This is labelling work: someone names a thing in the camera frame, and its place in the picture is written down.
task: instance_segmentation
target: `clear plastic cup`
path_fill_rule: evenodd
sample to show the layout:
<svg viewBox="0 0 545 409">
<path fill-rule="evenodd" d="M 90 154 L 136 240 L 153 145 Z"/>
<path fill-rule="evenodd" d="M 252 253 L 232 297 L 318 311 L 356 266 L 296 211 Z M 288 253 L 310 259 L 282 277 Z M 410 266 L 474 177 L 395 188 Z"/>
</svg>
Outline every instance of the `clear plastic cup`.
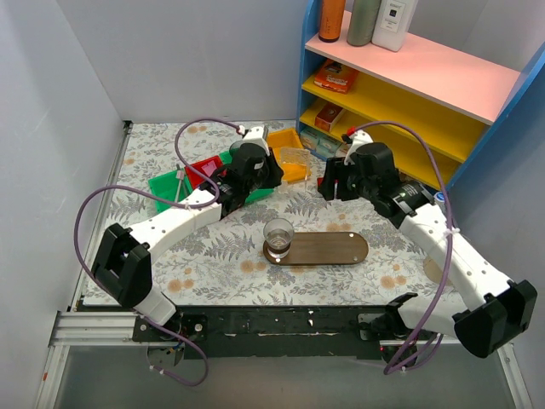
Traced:
<svg viewBox="0 0 545 409">
<path fill-rule="evenodd" d="M 263 228 L 267 250 L 274 258 L 286 257 L 290 252 L 291 240 L 295 234 L 293 226 L 286 219 L 273 219 Z"/>
</svg>

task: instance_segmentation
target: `white bottle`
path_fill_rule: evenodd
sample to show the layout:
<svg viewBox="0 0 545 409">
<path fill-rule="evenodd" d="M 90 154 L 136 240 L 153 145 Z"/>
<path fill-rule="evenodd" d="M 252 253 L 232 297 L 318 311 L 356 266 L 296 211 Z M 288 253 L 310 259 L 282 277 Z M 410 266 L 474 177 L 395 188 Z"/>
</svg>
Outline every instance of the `white bottle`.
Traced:
<svg viewBox="0 0 545 409">
<path fill-rule="evenodd" d="M 418 0 L 382 0 L 373 32 L 373 44 L 399 51 L 417 3 Z"/>
</svg>

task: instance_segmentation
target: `floral tablecloth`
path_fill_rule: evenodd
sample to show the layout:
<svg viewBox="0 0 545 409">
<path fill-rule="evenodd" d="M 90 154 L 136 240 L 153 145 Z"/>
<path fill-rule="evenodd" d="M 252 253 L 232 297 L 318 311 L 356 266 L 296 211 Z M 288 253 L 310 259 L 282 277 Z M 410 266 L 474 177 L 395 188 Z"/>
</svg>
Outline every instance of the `floral tablecloth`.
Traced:
<svg viewBox="0 0 545 409">
<path fill-rule="evenodd" d="M 244 123 L 247 128 L 262 123 Z M 271 132 L 294 121 L 266 122 Z M 149 191 L 148 179 L 175 169 L 174 137 L 179 124 L 135 124 L 118 183 Z M 181 137 L 190 163 L 226 151 L 239 136 L 221 124 L 198 124 Z M 431 298 L 437 286 L 423 272 L 425 255 L 363 199 L 326 202 L 316 190 L 325 162 L 312 157 L 311 181 L 290 185 L 287 193 L 246 205 L 202 228 L 167 251 L 153 266 L 153 279 L 175 303 L 250 305 L 383 304 L 408 291 Z M 156 214 L 150 199 L 125 191 L 112 198 L 106 225 L 122 226 Z M 354 231 L 368 241 L 364 262 L 352 266 L 280 267 L 263 256 L 262 229 L 275 217 L 296 231 Z M 83 292 L 86 306 L 116 304 L 93 283 Z M 444 301 L 459 301 L 447 287 Z"/>
</svg>

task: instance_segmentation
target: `cable tie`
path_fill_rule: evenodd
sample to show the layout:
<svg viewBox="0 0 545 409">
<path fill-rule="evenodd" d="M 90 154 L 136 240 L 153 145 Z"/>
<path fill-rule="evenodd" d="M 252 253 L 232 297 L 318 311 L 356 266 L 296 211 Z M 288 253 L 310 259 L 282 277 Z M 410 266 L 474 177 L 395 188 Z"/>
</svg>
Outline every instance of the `cable tie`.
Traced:
<svg viewBox="0 0 545 409">
<path fill-rule="evenodd" d="M 454 236 L 456 233 L 460 233 L 460 229 L 459 228 L 447 228 L 445 230 L 445 232 L 443 233 L 443 235 L 445 237 L 448 237 L 448 236 Z"/>
</svg>

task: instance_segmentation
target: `orange bottle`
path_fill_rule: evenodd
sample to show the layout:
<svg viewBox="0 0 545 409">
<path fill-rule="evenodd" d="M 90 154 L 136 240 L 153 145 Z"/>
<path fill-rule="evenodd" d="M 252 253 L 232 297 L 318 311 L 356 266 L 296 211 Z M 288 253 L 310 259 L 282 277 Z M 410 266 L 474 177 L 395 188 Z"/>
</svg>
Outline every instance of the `orange bottle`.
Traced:
<svg viewBox="0 0 545 409">
<path fill-rule="evenodd" d="M 333 43 L 339 39 L 345 2 L 346 0 L 322 0 L 322 13 L 318 32 L 320 40 Z"/>
</svg>

